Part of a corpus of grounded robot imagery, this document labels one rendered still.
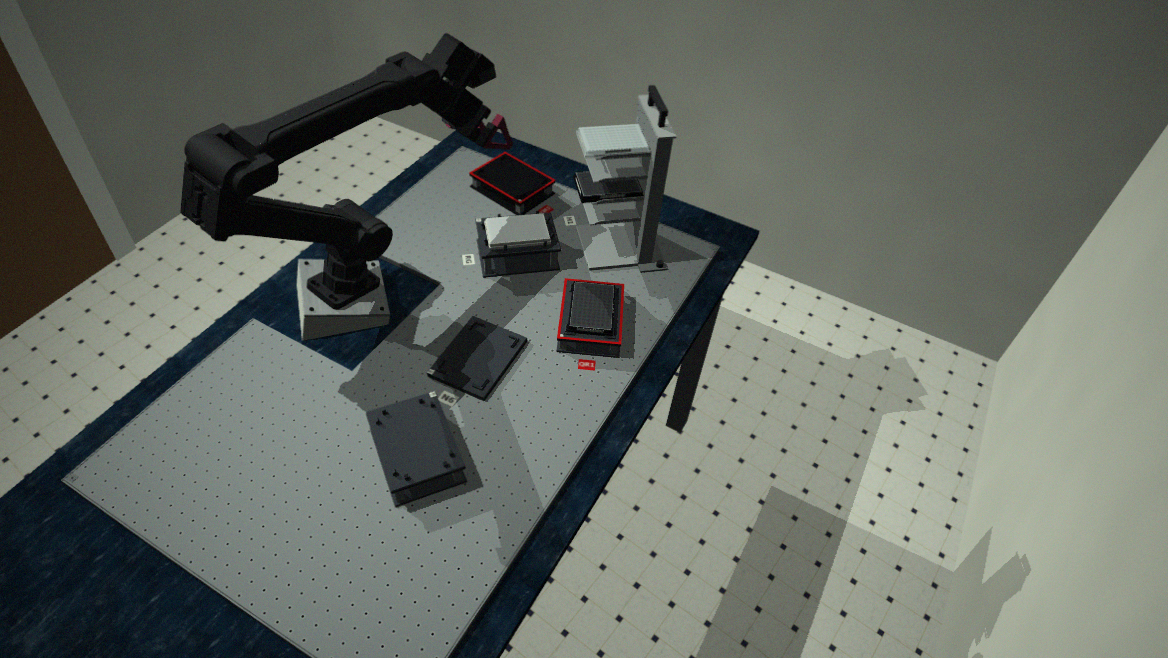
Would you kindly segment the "grey shelf rack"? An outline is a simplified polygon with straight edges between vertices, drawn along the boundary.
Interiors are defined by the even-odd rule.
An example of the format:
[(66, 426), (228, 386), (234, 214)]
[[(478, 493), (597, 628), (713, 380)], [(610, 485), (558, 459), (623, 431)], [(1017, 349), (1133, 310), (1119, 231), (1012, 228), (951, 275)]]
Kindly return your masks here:
[(590, 226), (576, 230), (589, 271), (652, 263), (673, 138), (658, 139), (639, 99), (635, 124), (651, 152), (585, 159), (595, 183), (638, 180), (644, 191), (642, 198), (583, 203)]

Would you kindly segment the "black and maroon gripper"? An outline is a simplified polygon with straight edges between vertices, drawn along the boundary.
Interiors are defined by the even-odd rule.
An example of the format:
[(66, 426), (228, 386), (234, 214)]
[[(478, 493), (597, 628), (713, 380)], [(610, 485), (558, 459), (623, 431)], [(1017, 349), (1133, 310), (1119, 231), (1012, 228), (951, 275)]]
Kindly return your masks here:
[[(442, 116), (442, 122), (449, 126), (449, 129), (456, 129), (457, 132), (468, 138), (471, 141), (475, 141), (482, 148), (506, 148), (510, 150), (513, 141), (508, 132), (505, 117), (496, 115), (494, 120), (484, 125), (484, 118), (487, 119), (491, 115), (491, 109), (486, 108), (484, 104), (478, 110), (475, 117), (472, 119), (468, 115), (465, 115), (460, 109), (454, 106), (457, 98), (457, 90), (454, 88), (454, 97), (450, 103), (449, 108), (444, 111), (437, 113)], [(481, 124), (480, 124), (481, 123)], [(478, 127), (479, 126), (479, 127)], [(481, 129), (481, 131), (480, 131)], [(501, 129), (506, 144), (491, 141), (493, 136)], [(480, 132), (480, 133), (479, 133)]]

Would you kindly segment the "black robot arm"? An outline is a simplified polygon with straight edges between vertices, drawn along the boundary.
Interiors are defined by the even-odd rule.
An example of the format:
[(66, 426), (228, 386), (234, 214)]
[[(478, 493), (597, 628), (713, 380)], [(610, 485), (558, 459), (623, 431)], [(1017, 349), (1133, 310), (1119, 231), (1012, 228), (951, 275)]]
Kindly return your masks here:
[(473, 119), (484, 102), (465, 88), (494, 78), (489, 58), (445, 33), (422, 61), (401, 51), (364, 77), (266, 120), (207, 129), (185, 145), (180, 213), (215, 241), (250, 235), (326, 244), (324, 272), (307, 289), (342, 309), (378, 288), (366, 261), (385, 252), (392, 229), (350, 199), (318, 208), (253, 194), (277, 183), (281, 162), (378, 115), (419, 103), (444, 111), (454, 88), (454, 106)]

